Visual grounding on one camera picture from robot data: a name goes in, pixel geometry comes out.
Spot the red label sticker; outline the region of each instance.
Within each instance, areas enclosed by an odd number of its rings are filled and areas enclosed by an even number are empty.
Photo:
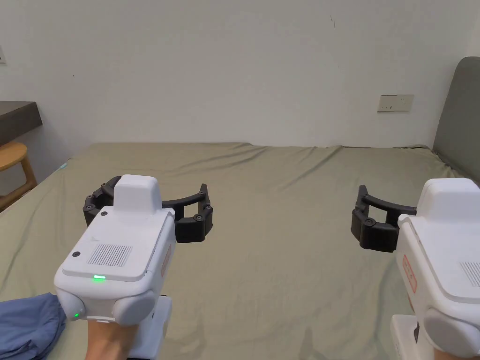
[[[403,269],[405,270],[405,274],[408,277],[408,282],[410,283],[413,293],[415,294],[417,291],[417,278],[413,273],[412,267],[410,266],[406,255],[403,255]]]
[[[165,254],[165,259],[163,259],[162,264],[162,277],[165,275],[165,271],[167,270],[167,265],[170,260],[170,255],[172,255],[172,245],[168,247],[167,253]]]

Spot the blue cloth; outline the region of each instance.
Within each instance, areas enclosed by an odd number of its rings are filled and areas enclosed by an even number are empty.
[[[65,328],[56,295],[0,302],[0,359],[45,359]]]

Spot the black curved gripper jaw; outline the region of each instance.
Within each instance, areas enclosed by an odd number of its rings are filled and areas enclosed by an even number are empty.
[[[384,223],[377,222],[368,216],[370,205],[387,212]],[[364,249],[393,252],[398,240],[398,217],[400,214],[416,215],[417,208],[377,199],[368,194],[365,185],[361,185],[355,209],[352,211],[350,230]]]
[[[104,182],[92,195],[87,196],[83,208],[87,226],[104,206],[113,206],[115,185],[121,176],[116,176]],[[198,203],[198,213],[185,217],[185,207]],[[183,199],[163,201],[162,207],[175,210],[175,237],[177,242],[201,242],[213,226],[213,207],[208,198],[206,184],[202,184],[195,195]]]

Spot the speaker grille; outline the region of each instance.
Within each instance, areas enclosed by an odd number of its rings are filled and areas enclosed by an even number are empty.
[[[480,288],[480,263],[460,263],[472,286]]]
[[[124,266],[131,250],[131,246],[101,243],[95,248],[88,263],[91,265]]]

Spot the black screw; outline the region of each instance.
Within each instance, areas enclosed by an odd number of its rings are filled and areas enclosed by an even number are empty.
[[[368,217],[368,218],[365,219],[365,225],[366,226],[373,226],[373,225],[375,225],[375,223],[376,223],[376,221],[373,220],[371,217]]]

